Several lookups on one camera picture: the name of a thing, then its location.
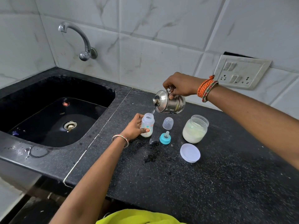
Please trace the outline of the person's right forearm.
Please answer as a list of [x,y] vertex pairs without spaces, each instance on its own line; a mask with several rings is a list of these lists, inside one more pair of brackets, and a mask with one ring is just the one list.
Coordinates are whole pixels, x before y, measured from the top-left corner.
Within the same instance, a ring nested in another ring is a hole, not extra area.
[[299,170],[299,120],[223,86],[215,86],[207,100]]

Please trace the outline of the clear baby bottle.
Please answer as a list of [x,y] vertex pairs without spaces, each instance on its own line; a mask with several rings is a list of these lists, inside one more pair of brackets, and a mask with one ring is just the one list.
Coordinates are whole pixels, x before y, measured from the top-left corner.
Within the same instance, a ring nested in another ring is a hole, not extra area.
[[142,133],[141,134],[142,137],[148,138],[152,135],[154,123],[155,123],[155,120],[154,120],[154,116],[152,113],[144,114],[144,117],[142,118],[142,121],[141,121],[140,128],[147,128],[147,129],[149,129],[149,131],[146,133]]

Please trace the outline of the person's left forearm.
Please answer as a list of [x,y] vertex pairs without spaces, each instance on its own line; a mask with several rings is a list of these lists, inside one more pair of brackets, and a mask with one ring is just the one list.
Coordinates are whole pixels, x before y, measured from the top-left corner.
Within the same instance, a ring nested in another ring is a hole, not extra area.
[[112,144],[86,172],[49,224],[95,224],[123,148]]

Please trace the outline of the silver beaded bangle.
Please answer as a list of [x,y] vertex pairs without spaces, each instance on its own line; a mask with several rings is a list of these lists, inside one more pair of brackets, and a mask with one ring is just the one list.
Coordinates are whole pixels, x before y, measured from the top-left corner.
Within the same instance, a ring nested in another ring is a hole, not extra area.
[[125,136],[117,134],[112,137],[112,145],[120,148],[127,148],[129,140]]

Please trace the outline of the clear jar of white powder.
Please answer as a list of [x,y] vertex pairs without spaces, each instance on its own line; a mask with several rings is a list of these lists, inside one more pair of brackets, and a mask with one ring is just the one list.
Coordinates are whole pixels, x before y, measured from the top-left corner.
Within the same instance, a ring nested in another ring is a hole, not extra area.
[[205,117],[193,115],[183,128],[183,138],[191,144],[199,143],[207,133],[208,126],[209,121]]

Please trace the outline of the orange thread wristband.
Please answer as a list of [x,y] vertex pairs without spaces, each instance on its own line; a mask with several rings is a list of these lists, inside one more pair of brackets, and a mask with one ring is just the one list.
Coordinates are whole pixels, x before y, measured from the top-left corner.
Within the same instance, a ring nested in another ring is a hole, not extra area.
[[203,98],[204,92],[214,82],[215,75],[210,75],[209,79],[206,79],[197,89],[197,96]]

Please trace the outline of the small steel kettle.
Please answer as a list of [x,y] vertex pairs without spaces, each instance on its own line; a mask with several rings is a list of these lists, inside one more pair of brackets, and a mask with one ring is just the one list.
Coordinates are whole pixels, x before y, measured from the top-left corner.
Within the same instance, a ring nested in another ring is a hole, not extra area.
[[174,90],[174,86],[170,86],[166,91],[160,90],[156,93],[155,97],[152,99],[155,111],[158,113],[169,113],[169,114],[179,114],[185,108],[185,97],[175,95],[173,99],[169,98],[171,90]]

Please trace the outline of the white round jar lid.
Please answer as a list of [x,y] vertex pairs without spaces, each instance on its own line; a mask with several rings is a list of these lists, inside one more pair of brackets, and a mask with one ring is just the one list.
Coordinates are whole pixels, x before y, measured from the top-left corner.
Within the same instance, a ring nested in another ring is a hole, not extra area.
[[196,146],[193,144],[185,143],[180,149],[181,157],[189,163],[195,163],[199,161],[201,154]]

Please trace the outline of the green red bangle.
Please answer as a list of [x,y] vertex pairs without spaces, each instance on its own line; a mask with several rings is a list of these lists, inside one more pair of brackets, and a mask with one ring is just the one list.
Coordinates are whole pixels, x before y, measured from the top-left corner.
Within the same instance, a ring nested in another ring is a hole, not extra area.
[[205,103],[207,102],[207,96],[210,93],[210,91],[213,89],[213,87],[215,85],[217,85],[219,82],[218,81],[212,81],[211,83],[209,83],[209,85],[206,87],[206,89],[204,90],[204,94],[202,96],[202,102]]

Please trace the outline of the black kitchen sink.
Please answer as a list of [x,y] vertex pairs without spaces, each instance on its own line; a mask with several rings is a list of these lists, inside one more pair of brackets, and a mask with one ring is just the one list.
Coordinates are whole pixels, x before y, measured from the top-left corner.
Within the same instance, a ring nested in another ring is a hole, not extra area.
[[[108,109],[115,91],[83,79],[51,76],[0,98],[0,131],[48,147],[81,139]],[[66,132],[63,125],[75,121]]]

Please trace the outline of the person's left hand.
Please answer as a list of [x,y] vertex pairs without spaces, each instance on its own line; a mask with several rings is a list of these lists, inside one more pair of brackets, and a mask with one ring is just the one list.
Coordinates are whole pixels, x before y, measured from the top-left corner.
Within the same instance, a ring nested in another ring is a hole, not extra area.
[[137,113],[120,134],[125,136],[129,141],[138,137],[138,135],[135,134],[135,129],[141,127],[143,117],[143,114]]

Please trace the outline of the steel sink drain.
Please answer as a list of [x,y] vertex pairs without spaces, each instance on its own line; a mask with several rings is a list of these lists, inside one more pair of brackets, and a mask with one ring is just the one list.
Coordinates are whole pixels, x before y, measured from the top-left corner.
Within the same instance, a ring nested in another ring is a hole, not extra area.
[[63,125],[63,129],[65,129],[66,132],[70,132],[71,130],[73,130],[76,127],[77,127],[77,123],[75,121],[69,121]]

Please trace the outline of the yellow green garment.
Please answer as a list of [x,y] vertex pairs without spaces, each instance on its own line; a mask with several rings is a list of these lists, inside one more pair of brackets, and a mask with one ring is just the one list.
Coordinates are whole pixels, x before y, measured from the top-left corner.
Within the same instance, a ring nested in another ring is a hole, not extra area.
[[105,216],[95,224],[186,224],[171,215],[139,209],[124,209]]

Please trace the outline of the white wall switch socket plate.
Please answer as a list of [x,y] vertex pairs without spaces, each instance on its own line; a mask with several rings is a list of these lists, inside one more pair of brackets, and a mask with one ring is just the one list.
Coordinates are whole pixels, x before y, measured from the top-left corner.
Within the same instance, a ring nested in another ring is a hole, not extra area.
[[221,55],[214,71],[214,80],[222,86],[254,90],[272,61],[249,57]]

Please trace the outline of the person's right hand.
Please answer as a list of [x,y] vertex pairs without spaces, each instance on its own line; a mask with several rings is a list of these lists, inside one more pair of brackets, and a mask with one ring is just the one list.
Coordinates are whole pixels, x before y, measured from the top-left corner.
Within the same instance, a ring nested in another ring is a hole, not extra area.
[[179,85],[180,86],[180,96],[190,96],[197,94],[197,89],[206,79],[197,78],[191,75],[182,74],[180,72],[175,72],[173,75],[168,77],[163,85]]

